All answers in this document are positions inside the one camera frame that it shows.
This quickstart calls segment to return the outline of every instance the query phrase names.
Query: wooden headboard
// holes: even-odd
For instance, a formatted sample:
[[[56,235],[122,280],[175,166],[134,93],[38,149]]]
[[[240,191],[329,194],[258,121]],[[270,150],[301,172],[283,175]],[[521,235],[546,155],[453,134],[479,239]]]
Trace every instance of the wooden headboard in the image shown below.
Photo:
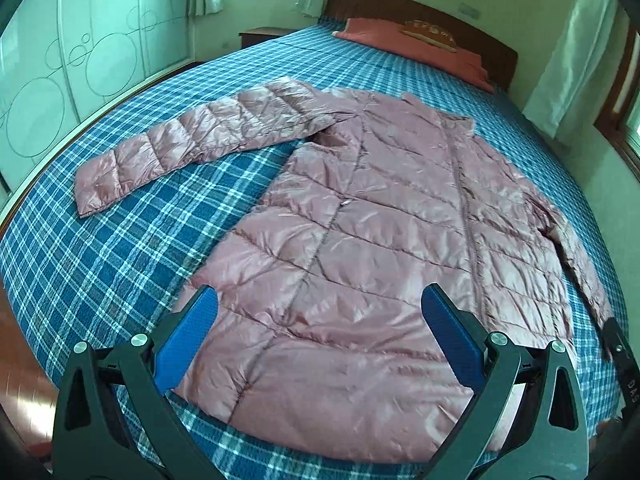
[[[480,54],[489,78],[504,90],[509,89],[516,72],[518,53],[515,50],[462,20],[413,0],[327,0],[324,15],[337,20],[377,18],[396,23],[430,22],[453,34],[462,48]]]

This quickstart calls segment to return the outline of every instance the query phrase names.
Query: pink puffer jacket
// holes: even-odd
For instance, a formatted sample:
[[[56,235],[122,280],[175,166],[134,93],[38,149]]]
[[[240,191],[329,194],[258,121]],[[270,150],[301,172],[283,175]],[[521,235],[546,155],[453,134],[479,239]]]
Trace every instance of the pink puffer jacket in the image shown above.
[[[517,344],[562,340],[574,361],[561,263],[597,325],[611,315],[566,218],[473,126],[412,95],[280,79],[89,160],[76,202],[87,216],[190,162],[315,135],[185,283],[176,308],[206,283],[220,313],[177,393],[282,446],[423,462],[471,396],[422,319],[426,285]]]

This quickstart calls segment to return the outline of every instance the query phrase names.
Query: wooden floor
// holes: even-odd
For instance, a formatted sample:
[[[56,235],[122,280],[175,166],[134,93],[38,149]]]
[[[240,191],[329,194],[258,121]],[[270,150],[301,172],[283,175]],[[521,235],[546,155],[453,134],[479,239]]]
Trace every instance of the wooden floor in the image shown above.
[[[0,280],[0,404],[27,446],[37,449],[51,441],[57,398],[58,390],[27,345]]]

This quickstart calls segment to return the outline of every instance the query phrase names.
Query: plaid bedspread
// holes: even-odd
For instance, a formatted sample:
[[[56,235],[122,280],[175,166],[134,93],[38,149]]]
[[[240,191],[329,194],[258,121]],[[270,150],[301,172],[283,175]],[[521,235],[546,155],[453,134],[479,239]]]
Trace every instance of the plaid bedspread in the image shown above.
[[[59,383],[80,339],[113,346],[153,329],[183,280],[264,192],[297,143],[189,166],[80,220],[72,187],[78,166],[121,140],[197,104],[288,75],[318,88],[343,86],[399,96],[472,116],[476,131],[518,166],[564,212],[593,259],[626,330],[622,292],[580,189],[532,126],[502,94],[488,95],[443,72],[338,40],[321,21],[279,40],[214,60],[159,84],[109,113],[48,167],[0,240],[0,272],[18,322],[39,362]],[[580,363],[578,380],[593,431],[618,400],[614,369],[574,285],[566,280]],[[132,436],[153,452],[118,391]],[[200,448],[231,479],[409,479],[419,465],[328,460],[245,436],[171,397]]]

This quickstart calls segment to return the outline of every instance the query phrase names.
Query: wooden nightstand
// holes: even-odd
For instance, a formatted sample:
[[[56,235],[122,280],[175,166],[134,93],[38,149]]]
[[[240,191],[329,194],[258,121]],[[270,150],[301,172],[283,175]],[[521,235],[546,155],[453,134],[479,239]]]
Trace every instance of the wooden nightstand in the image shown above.
[[[282,36],[286,36],[287,34],[291,34],[295,31],[296,30],[294,28],[258,27],[240,32],[238,36],[241,38],[242,48],[247,48],[248,46],[257,45],[263,41],[281,38]]]

